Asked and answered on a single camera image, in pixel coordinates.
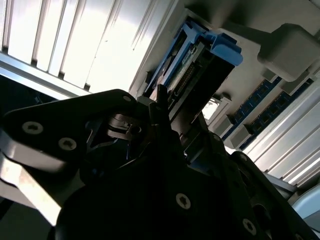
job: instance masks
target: metal bar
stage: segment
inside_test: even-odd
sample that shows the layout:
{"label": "metal bar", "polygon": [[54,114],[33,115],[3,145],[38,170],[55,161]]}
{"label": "metal bar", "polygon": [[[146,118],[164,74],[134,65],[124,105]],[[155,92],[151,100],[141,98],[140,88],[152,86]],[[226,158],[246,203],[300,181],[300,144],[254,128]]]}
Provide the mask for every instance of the metal bar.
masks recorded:
{"label": "metal bar", "polygon": [[262,171],[269,170],[270,174],[278,178],[287,176],[302,160],[312,164],[312,161],[308,160],[312,157],[310,151],[316,151],[317,146],[303,143],[309,138],[315,141],[319,139],[319,107],[320,81],[315,81],[243,152],[248,154]]}
{"label": "metal bar", "polygon": [[4,32],[6,26],[7,0],[0,1],[0,50],[2,51],[4,42]]}
{"label": "metal bar", "polygon": [[0,74],[58,100],[90,94],[4,53],[0,53]]}
{"label": "metal bar", "polygon": [[49,0],[46,6],[46,14],[43,16],[35,57],[37,60],[36,67],[43,71],[47,71],[49,68],[63,3],[63,0]]}
{"label": "metal bar", "polygon": [[274,185],[277,189],[286,191],[286,192],[290,192],[291,194],[294,194],[298,188],[296,186],[293,186],[281,179],[278,179],[268,173],[264,173],[264,175],[266,176],[266,178],[272,183],[272,185]]}
{"label": "metal bar", "polygon": [[6,0],[6,8],[5,8],[5,20],[3,26],[3,46],[8,47],[9,44],[9,36],[11,29],[11,21],[12,21],[12,0]]}
{"label": "metal bar", "polygon": [[21,165],[0,154],[0,178],[15,185],[30,202],[43,214],[47,221],[55,226],[61,210],[55,200]]}
{"label": "metal bar", "polygon": [[49,65],[49,73],[58,76],[65,52],[67,50],[68,41],[72,32],[72,26],[78,6],[78,0],[67,0],[62,10],[62,19],[58,27],[57,37],[52,50],[52,58]]}

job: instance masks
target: bolt head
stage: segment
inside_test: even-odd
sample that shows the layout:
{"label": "bolt head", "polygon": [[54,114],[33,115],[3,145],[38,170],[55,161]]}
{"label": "bolt head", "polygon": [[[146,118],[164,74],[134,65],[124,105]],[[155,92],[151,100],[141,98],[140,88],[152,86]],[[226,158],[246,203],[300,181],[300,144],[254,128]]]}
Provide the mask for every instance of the bolt head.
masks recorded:
{"label": "bolt head", "polygon": [[191,207],[190,199],[183,193],[175,196],[176,203],[183,209],[188,210]]}
{"label": "bolt head", "polygon": [[76,149],[77,143],[70,137],[63,137],[58,142],[59,147],[65,151],[72,151]]}
{"label": "bolt head", "polygon": [[22,130],[26,134],[38,135],[44,131],[44,127],[36,121],[27,121],[22,125]]}

